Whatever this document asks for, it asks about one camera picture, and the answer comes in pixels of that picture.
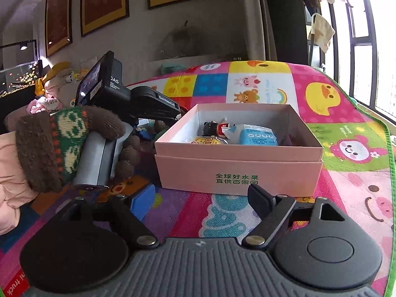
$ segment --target yellow duck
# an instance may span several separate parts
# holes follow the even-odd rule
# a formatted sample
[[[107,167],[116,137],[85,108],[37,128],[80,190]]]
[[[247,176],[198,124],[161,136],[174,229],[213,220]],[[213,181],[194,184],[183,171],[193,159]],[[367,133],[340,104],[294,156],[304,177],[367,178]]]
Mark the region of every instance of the yellow duck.
[[[330,116],[329,107],[336,107],[341,102],[338,91],[326,83],[310,83],[306,87],[305,98],[308,106],[322,116]]]

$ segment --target green mat edge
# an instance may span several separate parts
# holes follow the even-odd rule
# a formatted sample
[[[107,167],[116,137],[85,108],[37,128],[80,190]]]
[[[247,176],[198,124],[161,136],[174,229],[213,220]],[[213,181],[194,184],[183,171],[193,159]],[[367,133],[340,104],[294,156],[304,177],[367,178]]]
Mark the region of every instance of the green mat edge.
[[[314,68],[316,71],[324,74],[327,78],[329,78],[333,83],[336,84],[338,89],[346,96],[346,98],[351,102],[351,104],[362,114],[368,116],[369,118],[373,119],[375,122],[379,123],[382,125],[385,129],[385,136],[387,138],[387,143],[388,143],[388,156],[389,156],[389,165],[391,168],[391,185],[392,185],[392,204],[393,204],[393,224],[396,222],[396,201],[395,201],[395,191],[396,191],[396,170],[395,170],[395,157],[393,156],[393,149],[392,149],[392,142],[391,142],[391,133],[389,132],[388,126],[381,121],[380,119],[370,115],[369,113],[365,112],[363,109],[359,108],[358,105],[350,98],[350,96],[341,88],[341,86],[331,77],[329,77],[326,73],[322,72],[321,70],[318,70]],[[393,245],[392,245],[392,257],[391,257],[391,266],[389,268],[389,275],[388,275],[388,281],[387,281],[387,286],[385,288],[385,293],[384,297],[391,297],[392,292],[393,292],[393,287],[395,285],[395,280],[396,280],[396,235],[395,235],[395,230],[393,230]]]

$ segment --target orange beak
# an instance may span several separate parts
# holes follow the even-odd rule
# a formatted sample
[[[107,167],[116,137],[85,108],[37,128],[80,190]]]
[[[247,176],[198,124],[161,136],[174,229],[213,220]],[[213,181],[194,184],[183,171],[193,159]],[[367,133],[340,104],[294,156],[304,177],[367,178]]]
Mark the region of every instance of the orange beak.
[[[322,94],[326,99],[330,95],[330,90],[325,85],[322,85]]]

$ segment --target ribbed gray surface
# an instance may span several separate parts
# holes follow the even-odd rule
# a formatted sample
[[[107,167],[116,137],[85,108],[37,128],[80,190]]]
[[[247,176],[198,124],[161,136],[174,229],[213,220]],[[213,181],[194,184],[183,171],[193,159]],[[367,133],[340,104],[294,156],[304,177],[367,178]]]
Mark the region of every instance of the ribbed gray surface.
[[[36,288],[29,297],[56,297]],[[314,297],[326,296],[306,290],[283,278],[269,257],[240,247],[234,238],[168,238],[153,251],[138,252],[128,267],[100,288],[68,297]],[[375,297],[368,287],[331,297]]]

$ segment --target pink pig print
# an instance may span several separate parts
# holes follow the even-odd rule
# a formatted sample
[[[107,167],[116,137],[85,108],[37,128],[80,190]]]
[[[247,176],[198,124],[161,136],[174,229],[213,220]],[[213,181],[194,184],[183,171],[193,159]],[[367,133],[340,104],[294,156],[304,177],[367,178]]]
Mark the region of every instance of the pink pig print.
[[[235,85],[245,86],[248,88],[257,88],[257,85],[261,83],[259,79],[257,79],[257,75],[246,76],[242,78],[235,79]]]

